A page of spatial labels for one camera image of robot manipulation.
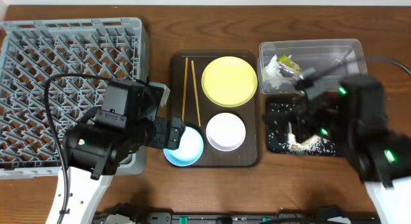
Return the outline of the white bowl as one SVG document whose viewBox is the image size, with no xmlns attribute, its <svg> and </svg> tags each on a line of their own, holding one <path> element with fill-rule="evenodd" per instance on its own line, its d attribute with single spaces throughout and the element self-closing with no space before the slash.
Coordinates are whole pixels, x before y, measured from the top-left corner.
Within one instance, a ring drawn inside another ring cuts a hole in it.
<svg viewBox="0 0 411 224">
<path fill-rule="evenodd" d="M 219 151 L 233 151 L 246 138 L 244 122 L 235 114 L 219 113 L 206 126 L 206 137 L 211 146 Z"/>
</svg>

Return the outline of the white napkin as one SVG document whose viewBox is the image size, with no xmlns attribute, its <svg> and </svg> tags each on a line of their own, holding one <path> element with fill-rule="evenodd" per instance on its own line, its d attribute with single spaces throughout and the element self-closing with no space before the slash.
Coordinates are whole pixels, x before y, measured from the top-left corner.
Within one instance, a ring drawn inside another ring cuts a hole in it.
<svg viewBox="0 0 411 224">
<path fill-rule="evenodd" d="M 274 89 L 279 89 L 293 75 L 292 68 L 280 62 L 277 55 L 274 55 L 269 64 L 263 69 L 263 80 L 268 82 Z"/>
</svg>

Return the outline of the green snack wrapper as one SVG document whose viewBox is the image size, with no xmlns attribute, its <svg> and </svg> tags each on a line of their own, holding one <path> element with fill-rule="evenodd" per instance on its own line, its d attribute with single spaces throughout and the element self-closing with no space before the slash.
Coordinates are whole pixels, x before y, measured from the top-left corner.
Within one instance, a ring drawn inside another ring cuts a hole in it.
<svg viewBox="0 0 411 224">
<path fill-rule="evenodd" d="M 301 67 L 291 59 L 291 55 L 283 55 L 278 58 L 277 61 L 283 66 L 283 68 L 294 75 L 300 74 L 302 72 Z"/>
</svg>

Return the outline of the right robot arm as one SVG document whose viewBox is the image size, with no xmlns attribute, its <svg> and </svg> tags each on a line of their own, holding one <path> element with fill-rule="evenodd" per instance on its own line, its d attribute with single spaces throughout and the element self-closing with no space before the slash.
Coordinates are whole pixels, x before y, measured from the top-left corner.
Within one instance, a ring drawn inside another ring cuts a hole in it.
<svg viewBox="0 0 411 224">
<path fill-rule="evenodd" d="M 410 137 L 388 128 L 385 91 L 368 74 L 342 76 L 328 86 L 325 72 L 301 74 L 293 80 L 301 92 L 292 108 L 267 112 L 264 122 L 286 140 L 313 135 L 331 141 L 357 172 L 382 223 L 410 223 Z"/>
</svg>

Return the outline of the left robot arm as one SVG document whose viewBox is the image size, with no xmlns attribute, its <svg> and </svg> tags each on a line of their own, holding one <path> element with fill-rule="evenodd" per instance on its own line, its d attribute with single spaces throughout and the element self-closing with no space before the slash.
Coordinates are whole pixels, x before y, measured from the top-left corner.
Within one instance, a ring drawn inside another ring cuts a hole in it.
<svg viewBox="0 0 411 224">
<path fill-rule="evenodd" d="M 90 108 L 58 143 L 62 166 L 48 223 L 91 223 L 129 154 L 145 147 L 179 148 L 183 121 L 157 115 L 169 94 L 161 83 L 109 80 L 103 105 Z"/>
</svg>

